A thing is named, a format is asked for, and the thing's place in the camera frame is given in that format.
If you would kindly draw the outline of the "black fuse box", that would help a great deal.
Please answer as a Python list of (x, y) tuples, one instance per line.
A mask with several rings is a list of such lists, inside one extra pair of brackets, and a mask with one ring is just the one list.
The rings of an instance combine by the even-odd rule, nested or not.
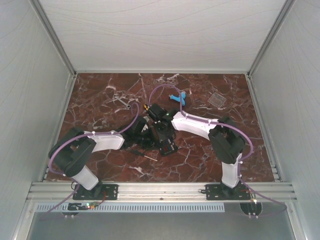
[(162, 157), (166, 157), (178, 151), (177, 145), (172, 138), (167, 138), (159, 143), (159, 152)]

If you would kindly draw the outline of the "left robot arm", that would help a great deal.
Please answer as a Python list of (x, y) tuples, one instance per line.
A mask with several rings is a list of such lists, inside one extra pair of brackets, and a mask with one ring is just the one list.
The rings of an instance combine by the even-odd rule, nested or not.
[(136, 116), (127, 126), (109, 132), (83, 131), (71, 128), (50, 150), (49, 168), (56, 165), (60, 174), (72, 178), (79, 184), (76, 199), (99, 200), (104, 187), (99, 178), (87, 167), (91, 154), (105, 150), (128, 150), (133, 145), (149, 149), (155, 145), (155, 137), (147, 120)]

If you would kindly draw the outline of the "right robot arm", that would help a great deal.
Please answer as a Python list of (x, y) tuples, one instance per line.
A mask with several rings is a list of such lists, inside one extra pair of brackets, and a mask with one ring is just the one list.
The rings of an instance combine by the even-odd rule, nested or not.
[(222, 178), (219, 185), (207, 184), (202, 194), (207, 200), (248, 200), (249, 191), (240, 182), (239, 164), (245, 140), (229, 117), (208, 119), (184, 111), (167, 111), (154, 103), (144, 105), (153, 120), (154, 141), (162, 156), (177, 152), (176, 131), (188, 132), (210, 141), (215, 156), (221, 161)]

